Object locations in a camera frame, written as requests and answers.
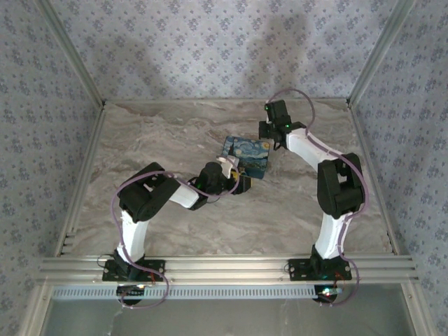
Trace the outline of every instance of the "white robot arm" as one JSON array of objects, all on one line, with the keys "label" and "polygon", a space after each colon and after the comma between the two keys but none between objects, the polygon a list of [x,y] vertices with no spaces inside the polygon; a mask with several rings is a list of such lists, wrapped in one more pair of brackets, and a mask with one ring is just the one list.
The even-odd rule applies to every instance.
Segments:
[{"label": "white robot arm", "polygon": [[[285,149],[299,155],[318,173],[317,197],[324,214],[321,233],[314,245],[319,262],[334,260],[340,256],[338,244],[343,252],[343,243],[347,231],[343,232],[344,223],[349,225],[350,215],[359,210],[364,202],[361,182],[357,175],[340,159],[330,153],[336,153],[350,160],[361,172],[361,163],[356,154],[344,155],[318,140],[301,122],[291,122],[283,100],[265,105],[267,121],[259,124],[259,137],[273,139],[274,149]],[[345,176],[346,181],[339,182],[338,175]]]},{"label": "white robot arm", "polygon": [[[190,180],[191,185],[204,193],[219,195],[224,190],[235,186],[232,168],[238,165],[239,159],[234,156],[217,157],[217,162],[209,162],[197,178]],[[131,179],[140,175],[163,171],[156,162],[139,171]],[[250,188],[250,181],[244,180],[234,193],[242,193]],[[180,204],[190,210],[196,210],[207,203],[207,197],[200,195],[192,188],[178,182],[174,177],[157,174],[134,182],[119,193],[122,234],[126,251],[133,262],[144,257],[144,241],[146,230],[152,217],[168,202]],[[119,244],[116,252],[125,263],[128,260]]]},{"label": "white robot arm", "polygon": [[[310,132],[308,133],[308,137],[313,137],[315,141],[328,148],[329,151],[335,151],[336,153],[341,154],[340,152],[337,152],[336,150],[325,145]],[[335,159],[334,156],[328,154],[328,152],[324,152],[318,149],[314,144],[311,143],[310,140],[308,140],[307,135],[305,134],[305,128],[295,129],[291,133],[287,134],[286,147],[291,152],[299,155],[316,172],[318,170],[319,163],[324,160]],[[339,251],[337,249],[337,240],[342,230],[342,224],[344,223],[344,221],[346,222],[347,226],[350,224],[350,220],[346,220],[346,217],[349,214],[351,214],[351,212],[345,213],[339,218],[333,218],[331,215],[326,213],[323,214],[321,233],[316,241],[316,250],[322,257],[322,259],[332,259],[339,255]],[[345,233],[342,238],[342,251],[344,251]]]}]

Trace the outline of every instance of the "patterned wallpaper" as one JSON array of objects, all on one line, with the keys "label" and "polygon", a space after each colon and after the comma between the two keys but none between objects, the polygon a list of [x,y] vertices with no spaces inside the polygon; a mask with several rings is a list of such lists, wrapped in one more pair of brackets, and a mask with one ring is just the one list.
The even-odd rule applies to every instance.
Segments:
[{"label": "patterned wallpaper", "polygon": [[105,99],[347,97],[396,0],[54,0]]},{"label": "patterned wallpaper", "polygon": [[51,256],[96,112],[33,1],[0,1],[0,335]]},{"label": "patterned wallpaper", "polygon": [[447,37],[447,2],[419,1],[356,109],[441,335],[448,335]]}]

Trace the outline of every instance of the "marble surface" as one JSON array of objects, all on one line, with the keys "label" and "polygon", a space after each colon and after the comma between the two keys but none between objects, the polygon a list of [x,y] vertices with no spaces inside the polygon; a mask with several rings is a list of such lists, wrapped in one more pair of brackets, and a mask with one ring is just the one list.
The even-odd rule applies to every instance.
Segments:
[{"label": "marble surface", "polygon": [[[262,101],[107,104],[72,253],[99,255],[116,247],[118,233],[109,202],[124,180],[154,161],[185,179],[197,175],[221,152],[227,135],[258,138],[263,105]],[[287,106],[293,120],[305,124],[310,120],[306,102],[288,101]],[[314,135],[340,151],[361,153],[342,101],[316,102],[316,112]],[[351,224],[346,251],[391,251],[372,189],[370,193],[371,207]],[[264,179],[255,180],[245,194],[223,197],[198,211],[166,204],[150,222],[146,253],[308,253],[321,220],[316,173],[298,156],[278,150],[269,155]]]}]

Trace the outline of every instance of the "purple cable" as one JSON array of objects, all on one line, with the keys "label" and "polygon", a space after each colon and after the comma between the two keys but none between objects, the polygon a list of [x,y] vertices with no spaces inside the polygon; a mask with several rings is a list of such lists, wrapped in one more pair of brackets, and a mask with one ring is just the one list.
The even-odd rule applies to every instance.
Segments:
[{"label": "purple cable", "polygon": [[[235,165],[235,163],[233,163],[233,162],[232,162],[231,160],[229,160],[227,157],[222,157],[222,158],[225,158],[227,161],[229,161],[230,163],[232,163],[233,169],[234,169],[236,172],[238,172],[238,167]],[[136,264],[135,262],[132,261],[132,259],[131,259],[130,255],[129,255],[129,253],[127,252],[126,245],[125,245],[125,240],[123,239],[123,230],[122,230],[122,228],[121,228],[121,226],[120,226],[120,224],[119,224],[119,222],[118,222],[117,216],[115,215],[115,211],[113,210],[113,208],[114,208],[114,206],[115,206],[115,200],[116,200],[116,198],[117,198],[117,196],[118,196],[118,194],[120,193],[121,190],[123,190],[124,188],[126,188],[128,185],[133,184],[134,182],[137,182],[137,181],[139,181],[139,180],[141,180],[141,179],[146,179],[146,178],[148,178],[148,177],[150,177],[150,176],[160,175],[160,174],[162,174],[162,175],[166,175],[166,176],[168,176],[168,177],[172,177],[172,178],[174,178],[174,176],[175,176],[174,173],[172,173],[172,172],[170,172],[170,171],[165,171],[165,170],[151,171],[151,172],[149,172],[149,173],[139,175],[139,176],[137,176],[137,177],[131,178],[130,180],[128,180],[128,181],[124,182],[122,185],[120,185],[120,187],[114,192],[114,194],[113,194],[113,196],[112,196],[112,200],[111,200],[111,205],[110,205],[111,215],[112,215],[112,218],[113,218],[113,222],[115,223],[115,226],[116,226],[117,229],[118,229],[119,237],[120,237],[120,244],[122,245],[122,250],[123,250],[123,253],[125,254],[126,260],[128,261],[129,264],[131,264],[132,266],[134,266],[135,268],[137,268],[137,269],[139,269],[139,270],[142,270],[142,271],[144,271],[144,272],[150,272],[150,273],[153,273],[153,274],[155,274],[155,275],[158,275],[159,277],[162,278],[162,280],[163,280],[163,281],[166,283],[166,285],[167,285],[167,289],[166,289],[165,292],[163,293],[162,298],[161,298],[159,301],[157,301],[156,303],[153,303],[153,304],[147,304],[146,306],[129,306],[128,304],[125,304],[125,303],[123,302],[123,298],[125,297],[125,295],[126,295],[127,292],[124,292],[124,293],[121,295],[120,303],[121,303],[121,305],[122,305],[123,307],[125,307],[125,308],[129,308],[129,309],[147,309],[147,308],[154,308],[154,307],[160,305],[161,303],[163,303],[163,302],[167,299],[168,294],[169,294],[169,281],[168,281],[168,279],[166,278],[166,276],[165,276],[164,274],[160,273],[159,271],[156,271],[155,269],[151,269],[151,268],[147,268],[147,267],[140,266],[140,265],[138,265],[138,264]],[[199,194],[201,194],[201,195],[203,195],[203,196],[205,196],[205,197],[217,197],[217,196],[218,196],[218,197],[222,197],[222,196],[226,196],[226,195],[229,195],[229,194],[233,193],[233,192],[238,188],[238,184],[239,184],[239,174],[237,174],[237,180],[236,180],[235,185],[233,186],[233,188],[230,189],[229,191],[224,192],[224,193],[219,194],[219,195],[210,195],[210,194],[207,194],[206,192],[203,192],[203,191],[201,191],[201,190],[199,190],[199,189],[193,187],[192,185],[188,184],[188,182],[185,182],[184,180],[182,180],[182,179],[180,179],[180,178],[176,178],[176,180],[177,180],[180,184],[183,184],[183,185],[189,187],[190,189],[193,189],[196,193],[199,193]]]},{"label": "purple cable", "polygon": [[275,99],[276,97],[278,97],[279,95],[281,95],[282,93],[285,92],[290,92],[290,91],[294,91],[294,92],[298,92],[300,93],[303,97],[305,97],[309,103],[309,105],[311,106],[311,122],[308,124],[307,128],[305,129],[305,135],[307,137],[307,139],[309,140],[309,142],[311,142],[313,145],[315,145],[315,147],[319,148],[321,151],[327,152],[328,154],[340,159],[341,161],[343,161],[343,163],[345,163],[346,165],[348,165],[357,175],[357,177],[359,178],[362,186],[363,186],[363,192],[364,192],[364,205],[362,206],[361,209],[359,209],[359,211],[357,211],[356,213],[352,213],[350,215],[348,215],[345,219],[344,222],[342,224],[342,229],[341,232],[339,234],[339,237],[337,238],[337,251],[339,253],[339,256],[341,257],[341,259],[343,259],[344,261],[347,261],[348,263],[353,265],[353,268],[355,269],[355,273],[356,273],[356,284],[355,284],[355,288],[353,289],[353,291],[350,293],[350,295],[348,297],[346,297],[343,301],[341,302],[337,302],[337,303],[330,303],[328,304],[330,307],[333,306],[340,306],[345,304],[346,302],[348,302],[351,298],[354,297],[354,295],[358,292],[358,288],[359,288],[359,281],[360,281],[360,277],[359,277],[359,269],[356,266],[356,263],[352,260],[347,258],[343,252],[342,252],[342,239],[344,238],[345,232],[347,231],[347,222],[350,221],[351,219],[361,215],[368,207],[369,207],[369,203],[370,203],[370,196],[369,196],[369,190],[368,190],[368,186],[367,183],[365,182],[365,179],[363,177],[363,175],[361,174],[361,172],[359,171],[359,169],[353,164],[351,163],[348,159],[346,159],[345,157],[343,157],[342,155],[332,151],[332,150],[328,150],[327,148],[323,147],[320,143],[316,142],[311,136],[309,136],[309,129],[311,128],[311,126],[313,125],[315,119],[316,119],[316,109],[314,108],[314,104],[311,101],[311,99],[308,97],[308,95],[299,90],[299,89],[295,89],[292,87],[283,89],[278,91],[276,94],[274,94],[271,98],[269,98],[266,103],[270,103],[273,99]]}]

